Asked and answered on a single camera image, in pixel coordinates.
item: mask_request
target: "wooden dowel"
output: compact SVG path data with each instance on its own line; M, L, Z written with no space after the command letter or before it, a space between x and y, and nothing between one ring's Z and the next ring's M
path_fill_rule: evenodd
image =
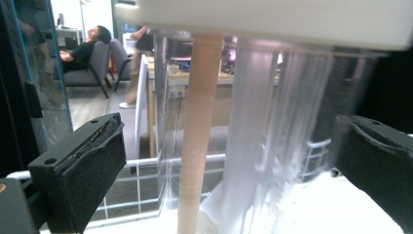
M178 234L195 234L223 36L196 34L189 74L179 181Z

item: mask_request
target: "gray chair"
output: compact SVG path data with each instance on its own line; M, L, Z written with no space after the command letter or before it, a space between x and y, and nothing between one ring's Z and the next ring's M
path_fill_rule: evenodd
M119 39L114 38L110 41L110 50L112 51L115 67L118 73L118 81L115 85L116 91L121 80L130 80L131 58L128 57L128 54Z
M109 89L111 85L106 77L106 73L109 69L109 45L104 44L101 41L94 43L94 51L92 52L91 59L89 60L88 69L75 70L64 73L64 83L68 87L100 87L106 96L106 93L102 81L104 81Z

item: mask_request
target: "person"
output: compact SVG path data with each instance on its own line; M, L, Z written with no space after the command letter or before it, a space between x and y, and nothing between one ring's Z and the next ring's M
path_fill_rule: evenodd
M109 30L101 25L98 25L88 30L88 37L86 41L76 47L72 52L59 51L61 58L63 73L81 70L88 68L89 59L94 51L94 43L96 41L102 41L104 44L108 44L111 40Z
M130 77L131 80L127 86L125 102L121 102L121 108L135 108L137 98L137 81L139 79L140 59L142 55L153 57L153 36L148 34L148 27L142 26L131 34L131 38L136 40L134 44L134 53L131 61Z

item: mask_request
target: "floor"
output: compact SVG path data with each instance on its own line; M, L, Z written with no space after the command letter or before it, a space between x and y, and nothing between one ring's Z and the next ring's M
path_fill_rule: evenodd
M109 81L114 84L115 80L109 78ZM128 82L121 82L118 90L114 92L112 89L107 89L109 98L106 98L100 88L97 87L67 87L67 97L70 108L70 115L72 119L73 130L77 130L83 124L92 119L109 114L119 112L121 114L124 127L124 141L127 151L127 159L142 159L149 158L149 137L147 128L146 114L142 117L140 137L139 154L135 149L135 109L122 109L119 103L123 101Z

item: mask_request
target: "person's leg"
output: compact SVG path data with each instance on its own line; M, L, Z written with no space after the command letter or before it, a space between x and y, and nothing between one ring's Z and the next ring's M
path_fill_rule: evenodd
M46 61L51 59L51 54L49 52L48 44L46 42L39 45L40 51L42 52L43 56L45 57Z
M140 69L140 58L141 58L141 51L138 49L134 49L133 58L131 61L131 71L130 71L130 82L127 87L127 94L125 101L127 104L135 104L136 103L136 95L137 95L137 81L139 79L139 69Z

